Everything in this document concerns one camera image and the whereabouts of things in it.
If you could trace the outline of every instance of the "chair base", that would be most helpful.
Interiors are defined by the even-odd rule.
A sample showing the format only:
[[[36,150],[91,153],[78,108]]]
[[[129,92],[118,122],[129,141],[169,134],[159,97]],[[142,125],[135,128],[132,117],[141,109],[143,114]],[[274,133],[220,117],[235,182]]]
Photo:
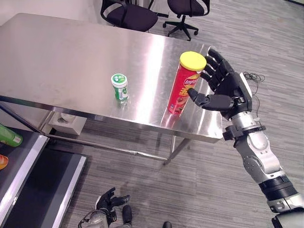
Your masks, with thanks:
[[[188,32],[188,29],[192,29],[192,30],[195,30],[194,31],[194,35],[196,36],[198,33],[199,33],[199,29],[196,28],[196,27],[193,27],[191,25],[188,25],[185,23],[185,19],[186,19],[186,15],[183,15],[182,16],[182,20],[181,22],[175,22],[175,21],[165,21],[165,23],[163,23],[162,27],[165,28],[168,25],[174,25],[175,28],[172,29],[169,33],[168,33],[168,36],[170,36],[173,32],[177,31],[177,30],[183,30],[187,37],[189,38],[188,41],[191,41],[191,36]]]

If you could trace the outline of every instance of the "lay's logo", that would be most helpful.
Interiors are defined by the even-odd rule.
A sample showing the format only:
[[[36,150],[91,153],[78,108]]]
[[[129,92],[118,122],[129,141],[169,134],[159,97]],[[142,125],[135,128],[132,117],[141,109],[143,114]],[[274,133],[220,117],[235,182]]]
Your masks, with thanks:
[[[191,86],[191,85],[195,85],[197,82],[198,82],[198,78],[197,79],[186,79],[185,81],[184,81],[184,85],[186,86],[186,85],[188,85],[188,86]]]

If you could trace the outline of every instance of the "white wall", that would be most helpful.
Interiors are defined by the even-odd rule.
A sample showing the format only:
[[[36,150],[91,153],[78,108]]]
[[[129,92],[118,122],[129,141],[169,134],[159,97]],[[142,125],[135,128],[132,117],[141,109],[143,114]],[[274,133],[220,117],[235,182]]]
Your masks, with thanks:
[[[21,12],[105,24],[100,16],[100,7],[100,0],[0,0],[0,26]],[[36,126],[47,114],[46,110],[17,104],[9,106]],[[1,110],[0,123],[27,129]]]

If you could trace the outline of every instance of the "green bottle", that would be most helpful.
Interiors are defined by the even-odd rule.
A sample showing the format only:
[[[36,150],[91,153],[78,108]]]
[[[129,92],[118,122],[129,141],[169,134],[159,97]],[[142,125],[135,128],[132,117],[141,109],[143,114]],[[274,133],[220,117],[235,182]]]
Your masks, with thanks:
[[[14,133],[12,130],[0,124],[0,142],[12,147],[19,146],[22,143],[22,136]]]

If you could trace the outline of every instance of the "robotic arm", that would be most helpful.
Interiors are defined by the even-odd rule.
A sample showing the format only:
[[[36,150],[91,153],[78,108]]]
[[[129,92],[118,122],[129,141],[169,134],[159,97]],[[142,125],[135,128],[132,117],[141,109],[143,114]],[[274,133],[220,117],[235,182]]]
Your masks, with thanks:
[[[206,56],[207,66],[201,73],[213,95],[200,94],[189,89],[188,94],[196,105],[207,110],[221,111],[233,125],[223,133],[225,140],[235,140],[234,147],[243,159],[245,170],[259,185],[274,213],[275,228],[303,227],[304,201],[270,149],[264,134],[266,129],[256,123],[251,115],[252,93],[243,76],[215,50]]]

